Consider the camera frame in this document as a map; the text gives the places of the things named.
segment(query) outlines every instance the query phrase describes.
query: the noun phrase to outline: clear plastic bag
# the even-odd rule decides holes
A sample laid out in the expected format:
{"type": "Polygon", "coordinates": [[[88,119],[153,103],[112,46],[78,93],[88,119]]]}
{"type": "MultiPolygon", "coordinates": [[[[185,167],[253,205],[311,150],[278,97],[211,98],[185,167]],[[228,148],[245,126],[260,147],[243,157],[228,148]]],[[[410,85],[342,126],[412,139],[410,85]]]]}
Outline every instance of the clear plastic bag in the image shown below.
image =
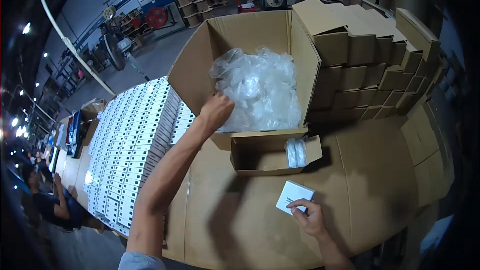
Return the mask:
{"type": "Polygon", "coordinates": [[[302,118],[292,57],[267,47],[257,55],[235,48],[217,58],[210,77],[234,103],[230,118],[219,131],[295,129],[302,118]]]}
{"type": "Polygon", "coordinates": [[[289,168],[299,168],[307,165],[305,141],[302,139],[288,139],[285,144],[285,151],[289,168]]]}

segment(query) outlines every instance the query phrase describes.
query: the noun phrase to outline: stack of white boxes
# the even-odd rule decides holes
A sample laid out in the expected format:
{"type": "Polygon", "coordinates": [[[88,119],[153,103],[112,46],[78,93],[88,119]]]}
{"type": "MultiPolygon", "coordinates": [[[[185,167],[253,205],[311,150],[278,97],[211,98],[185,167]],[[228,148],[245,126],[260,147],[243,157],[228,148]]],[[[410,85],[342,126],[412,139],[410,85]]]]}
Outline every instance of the stack of white boxes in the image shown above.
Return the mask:
{"type": "Polygon", "coordinates": [[[187,105],[182,101],[178,105],[177,115],[173,123],[172,135],[170,138],[170,145],[177,144],[178,140],[183,136],[187,129],[194,122],[195,115],[187,105]]]}
{"type": "Polygon", "coordinates": [[[126,236],[137,195],[170,148],[179,105],[165,76],[118,94],[99,114],[83,190],[88,211],[126,236]]]}

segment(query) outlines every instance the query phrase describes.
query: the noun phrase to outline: red chair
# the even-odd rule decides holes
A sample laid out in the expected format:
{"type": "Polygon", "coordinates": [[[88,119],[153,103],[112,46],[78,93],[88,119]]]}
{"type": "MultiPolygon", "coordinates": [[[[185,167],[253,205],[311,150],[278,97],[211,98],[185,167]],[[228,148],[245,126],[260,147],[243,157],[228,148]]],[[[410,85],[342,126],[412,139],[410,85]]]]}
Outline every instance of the red chair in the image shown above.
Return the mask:
{"type": "Polygon", "coordinates": [[[235,0],[235,2],[237,3],[237,7],[238,7],[237,14],[256,12],[255,4],[253,3],[242,4],[240,0],[235,0]]]}

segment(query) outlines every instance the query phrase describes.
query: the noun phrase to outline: hand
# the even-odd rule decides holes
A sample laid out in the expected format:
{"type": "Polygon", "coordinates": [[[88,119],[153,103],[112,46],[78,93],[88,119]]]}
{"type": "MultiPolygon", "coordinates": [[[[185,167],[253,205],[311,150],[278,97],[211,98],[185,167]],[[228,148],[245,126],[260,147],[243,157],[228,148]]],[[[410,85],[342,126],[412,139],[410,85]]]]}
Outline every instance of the hand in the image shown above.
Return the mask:
{"type": "Polygon", "coordinates": [[[55,181],[58,189],[62,186],[62,179],[60,178],[60,175],[58,175],[58,173],[55,173],[53,175],[53,181],[55,181]]]}
{"type": "Polygon", "coordinates": [[[235,103],[222,91],[208,97],[198,115],[205,125],[208,138],[228,120],[234,107],[235,103]]]}
{"type": "Polygon", "coordinates": [[[287,206],[297,219],[300,227],[312,237],[321,238],[325,234],[328,234],[325,227],[324,215],[322,213],[322,207],[312,201],[306,199],[298,199],[290,202],[287,206]],[[303,213],[297,207],[304,206],[307,208],[307,212],[303,213]]]}

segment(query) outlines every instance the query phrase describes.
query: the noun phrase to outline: person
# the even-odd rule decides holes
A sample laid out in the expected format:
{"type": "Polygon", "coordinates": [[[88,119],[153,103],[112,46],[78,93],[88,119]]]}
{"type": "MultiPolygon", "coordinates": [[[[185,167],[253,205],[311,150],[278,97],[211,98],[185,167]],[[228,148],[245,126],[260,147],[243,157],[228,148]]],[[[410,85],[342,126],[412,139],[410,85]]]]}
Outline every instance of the person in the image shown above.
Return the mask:
{"type": "MultiPolygon", "coordinates": [[[[164,215],[183,178],[203,143],[230,117],[234,102],[222,92],[210,96],[190,128],[160,160],[138,194],[133,208],[127,250],[119,270],[165,269],[160,260],[164,232],[164,215]]],[[[305,199],[288,205],[306,233],[315,237],[327,269],[353,269],[325,228],[322,209],[305,199]],[[296,207],[308,208],[304,215],[296,207]]]]}
{"type": "Polygon", "coordinates": [[[55,195],[40,191],[38,173],[33,165],[24,164],[21,170],[23,181],[32,193],[32,201],[42,218],[67,230],[80,228],[88,212],[63,188],[60,176],[55,173],[55,195]]]}

